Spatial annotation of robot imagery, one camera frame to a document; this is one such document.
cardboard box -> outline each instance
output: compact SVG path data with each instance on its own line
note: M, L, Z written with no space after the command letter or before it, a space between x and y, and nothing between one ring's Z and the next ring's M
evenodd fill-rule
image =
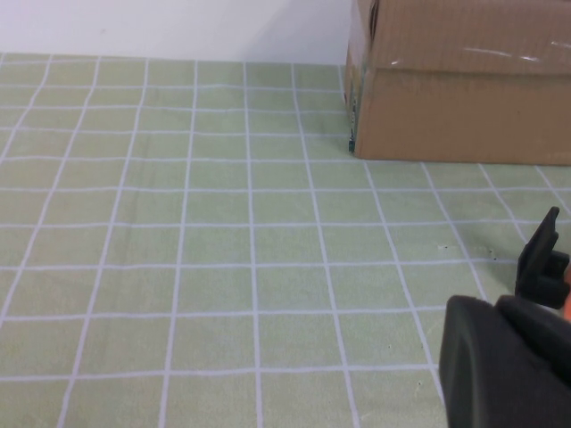
M362 159L571 165L571 2L352 0Z

